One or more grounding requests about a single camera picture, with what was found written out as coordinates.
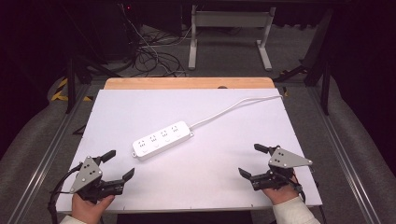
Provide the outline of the yellow black hazard tape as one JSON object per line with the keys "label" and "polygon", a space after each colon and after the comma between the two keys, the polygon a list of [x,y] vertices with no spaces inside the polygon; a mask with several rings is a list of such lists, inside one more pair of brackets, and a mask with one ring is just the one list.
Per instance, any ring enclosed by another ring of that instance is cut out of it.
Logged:
{"label": "yellow black hazard tape", "polygon": [[[64,90],[64,88],[65,88],[65,86],[67,84],[67,81],[68,81],[67,77],[64,77],[62,79],[62,81],[59,83],[55,93],[52,95],[52,97],[50,99],[51,101],[57,101],[57,100],[59,100],[59,101],[68,101],[68,96],[62,94],[62,92],[63,92],[63,90]],[[87,95],[87,96],[84,96],[83,101],[84,102],[91,102],[91,101],[93,101],[93,99],[94,99],[93,96],[88,96]]]}

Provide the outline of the black metal stand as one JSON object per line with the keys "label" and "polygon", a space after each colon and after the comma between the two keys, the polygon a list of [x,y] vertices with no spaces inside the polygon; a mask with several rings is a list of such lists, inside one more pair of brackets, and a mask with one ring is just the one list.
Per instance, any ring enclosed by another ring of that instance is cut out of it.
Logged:
{"label": "black metal stand", "polygon": [[88,66],[94,68],[102,75],[108,77],[117,77],[118,75],[109,69],[103,67],[99,63],[95,63],[84,56],[75,55],[71,57],[66,66],[66,78],[67,78],[67,109],[66,114],[69,114],[77,103],[76,95],[76,81],[75,77],[78,77],[82,84],[90,84],[92,77],[90,75]]}
{"label": "black metal stand", "polygon": [[322,80],[319,102],[320,107],[325,115],[329,115],[328,100],[331,75],[327,60],[324,58],[323,43],[325,41],[327,31],[331,23],[332,14],[332,9],[327,9],[324,13],[323,18],[318,24],[317,30],[307,50],[307,53],[301,60],[301,64],[290,71],[283,71],[279,75],[279,77],[273,79],[274,82],[280,83],[298,74],[306,72],[304,84],[307,87],[313,87],[320,80]]}

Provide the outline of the wooden table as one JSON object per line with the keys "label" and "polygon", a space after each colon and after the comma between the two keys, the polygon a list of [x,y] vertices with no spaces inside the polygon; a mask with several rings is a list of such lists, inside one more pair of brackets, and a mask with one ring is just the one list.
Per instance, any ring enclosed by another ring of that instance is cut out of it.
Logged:
{"label": "wooden table", "polygon": [[272,89],[269,77],[113,77],[105,90]]}

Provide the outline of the person's right hand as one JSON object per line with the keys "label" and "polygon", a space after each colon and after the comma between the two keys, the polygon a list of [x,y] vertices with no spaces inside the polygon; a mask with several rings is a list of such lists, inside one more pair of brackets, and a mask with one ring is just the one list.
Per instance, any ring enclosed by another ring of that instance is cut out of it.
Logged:
{"label": "person's right hand", "polygon": [[290,184],[280,189],[264,189],[262,192],[269,198],[272,205],[285,203],[299,196],[299,193]]}

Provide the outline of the person's left hand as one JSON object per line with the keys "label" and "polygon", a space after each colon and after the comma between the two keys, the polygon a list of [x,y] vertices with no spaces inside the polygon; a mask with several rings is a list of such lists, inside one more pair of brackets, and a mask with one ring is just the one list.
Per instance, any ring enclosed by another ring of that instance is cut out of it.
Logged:
{"label": "person's left hand", "polygon": [[97,224],[114,199],[114,195],[109,195],[99,203],[91,203],[82,200],[78,194],[74,194],[72,197],[72,217],[86,224]]}

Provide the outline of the white metal stand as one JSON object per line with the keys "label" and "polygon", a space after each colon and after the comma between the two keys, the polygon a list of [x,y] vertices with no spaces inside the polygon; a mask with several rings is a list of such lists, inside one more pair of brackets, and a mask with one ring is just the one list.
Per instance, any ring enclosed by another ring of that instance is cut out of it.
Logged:
{"label": "white metal stand", "polygon": [[203,11],[198,10],[197,5],[191,7],[191,43],[188,67],[194,70],[196,67],[197,27],[241,27],[262,28],[262,38],[256,41],[256,46],[261,55],[262,64],[266,71],[272,71],[266,42],[271,30],[272,22],[276,14],[276,8],[270,7],[264,12],[242,12],[242,11]]}

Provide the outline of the dark computer case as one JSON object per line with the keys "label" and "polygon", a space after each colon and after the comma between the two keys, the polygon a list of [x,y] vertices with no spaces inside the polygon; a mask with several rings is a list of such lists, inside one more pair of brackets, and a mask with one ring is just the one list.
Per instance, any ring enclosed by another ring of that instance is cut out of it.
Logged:
{"label": "dark computer case", "polygon": [[99,5],[98,34],[104,56],[109,61],[134,59],[136,38],[119,4]]}

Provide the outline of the white power strip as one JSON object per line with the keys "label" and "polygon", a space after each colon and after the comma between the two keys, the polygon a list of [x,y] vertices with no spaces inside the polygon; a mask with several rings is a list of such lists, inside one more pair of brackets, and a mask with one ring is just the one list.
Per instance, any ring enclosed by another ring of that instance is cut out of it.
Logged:
{"label": "white power strip", "polygon": [[132,144],[132,156],[135,159],[144,161],[192,137],[193,131],[188,124],[184,121],[179,121],[135,140]]}

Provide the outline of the aluminium rail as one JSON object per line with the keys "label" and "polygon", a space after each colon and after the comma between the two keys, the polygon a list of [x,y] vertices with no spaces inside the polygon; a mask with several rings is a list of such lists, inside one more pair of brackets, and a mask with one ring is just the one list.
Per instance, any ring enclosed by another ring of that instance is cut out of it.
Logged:
{"label": "aluminium rail", "polygon": [[71,108],[68,109],[67,113],[64,114],[60,126],[47,147],[45,154],[41,157],[40,163],[34,169],[33,175],[12,215],[8,219],[7,224],[21,224],[23,221],[60,149],[66,130],[70,126],[70,123],[89,88],[90,86],[88,84],[82,84],[77,90],[74,105],[72,105]]}
{"label": "aluminium rail", "polygon": [[361,213],[363,214],[366,223],[381,224],[381,221],[378,219],[377,213],[373,208],[373,205],[367,195],[361,179],[357,174],[357,171],[352,164],[350,158],[348,157],[346,149],[339,135],[337,134],[330,117],[324,113],[321,107],[318,92],[315,88],[312,87],[308,87],[307,91],[315,107],[318,110],[318,113],[324,123],[328,135],[330,136],[330,141],[335,157],[337,158],[338,163],[340,164],[341,169],[346,176],[346,181],[351,188],[351,191],[354,195],[355,200],[358,203],[358,206],[361,210]]}

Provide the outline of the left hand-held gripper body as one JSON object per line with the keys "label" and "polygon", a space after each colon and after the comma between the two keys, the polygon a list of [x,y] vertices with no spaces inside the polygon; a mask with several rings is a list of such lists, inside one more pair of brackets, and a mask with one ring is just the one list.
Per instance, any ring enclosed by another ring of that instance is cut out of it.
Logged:
{"label": "left hand-held gripper body", "polygon": [[99,165],[109,161],[113,155],[93,158],[88,156],[81,164],[70,192],[77,194],[82,200],[97,203],[109,195],[121,195],[125,184],[124,179],[104,181],[103,171]]}

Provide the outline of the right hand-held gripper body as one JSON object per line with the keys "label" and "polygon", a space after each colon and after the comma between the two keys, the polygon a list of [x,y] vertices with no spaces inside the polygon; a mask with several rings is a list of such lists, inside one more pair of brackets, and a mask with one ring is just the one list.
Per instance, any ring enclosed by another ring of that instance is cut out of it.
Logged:
{"label": "right hand-held gripper body", "polygon": [[294,167],[309,166],[313,162],[302,156],[294,154],[286,149],[277,146],[276,150],[268,161],[269,170],[262,175],[251,177],[251,184],[255,190],[259,189],[280,189],[288,184],[300,190],[300,184],[293,184],[291,178],[294,176]]}

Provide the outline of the white table board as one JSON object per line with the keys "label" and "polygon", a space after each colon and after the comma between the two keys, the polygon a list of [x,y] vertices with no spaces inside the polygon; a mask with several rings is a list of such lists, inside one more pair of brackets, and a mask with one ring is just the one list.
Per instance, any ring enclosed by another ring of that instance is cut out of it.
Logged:
{"label": "white table board", "polygon": [[[132,156],[135,140],[178,121],[192,138],[145,161]],[[261,209],[270,201],[238,172],[267,171],[255,144],[303,152],[276,89],[101,90],[73,162],[116,150],[103,178],[134,168],[112,213]]]}

